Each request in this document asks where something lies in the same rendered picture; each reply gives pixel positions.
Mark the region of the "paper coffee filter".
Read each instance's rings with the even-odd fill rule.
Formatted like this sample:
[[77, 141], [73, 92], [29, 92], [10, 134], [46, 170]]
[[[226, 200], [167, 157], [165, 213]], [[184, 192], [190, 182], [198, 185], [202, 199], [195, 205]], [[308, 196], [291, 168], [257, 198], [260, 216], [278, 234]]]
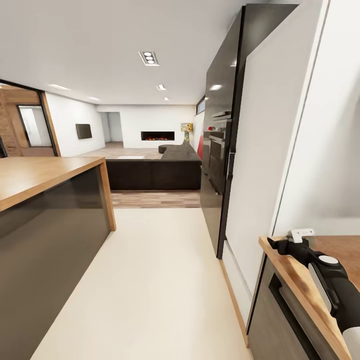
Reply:
[[[290, 235], [286, 235], [286, 236], [284, 237], [285, 240], [289, 240], [289, 238], [291, 238]], [[313, 236], [302, 236], [301, 238], [308, 240], [309, 248], [310, 248], [311, 250], [313, 250], [313, 249], [315, 248], [316, 242], [317, 242], [317, 239], [316, 239], [315, 237], [313, 237]]]

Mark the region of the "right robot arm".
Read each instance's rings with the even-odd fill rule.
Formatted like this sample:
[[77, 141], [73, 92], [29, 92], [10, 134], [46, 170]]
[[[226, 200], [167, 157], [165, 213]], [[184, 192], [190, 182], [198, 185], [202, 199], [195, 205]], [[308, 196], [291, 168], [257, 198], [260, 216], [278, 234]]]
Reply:
[[313, 251], [309, 240], [312, 228], [292, 229], [289, 239], [266, 239], [280, 255], [296, 258], [308, 269], [330, 315], [336, 319], [352, 360], [360, 360], [360, 292], [349, 280], [340, 261], [321, 251]]

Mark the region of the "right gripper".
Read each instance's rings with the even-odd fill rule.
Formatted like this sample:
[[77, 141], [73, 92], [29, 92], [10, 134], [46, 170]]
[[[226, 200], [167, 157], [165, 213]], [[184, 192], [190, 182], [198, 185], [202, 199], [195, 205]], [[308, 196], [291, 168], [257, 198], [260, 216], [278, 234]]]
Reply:
[[288, 239], [283, 240], [273, 240], [270, 237], [266, 237], [266, 239], [271, 244], [271, 247], [280, 255], [287, 255], [289, 257], [296, 258], [299, 262], [298, 254], [302, 249], [309, 249], [309, 240], [306, 238], [302, 239], [302, 242], [296, 243], [293, 241], [289, 241]]

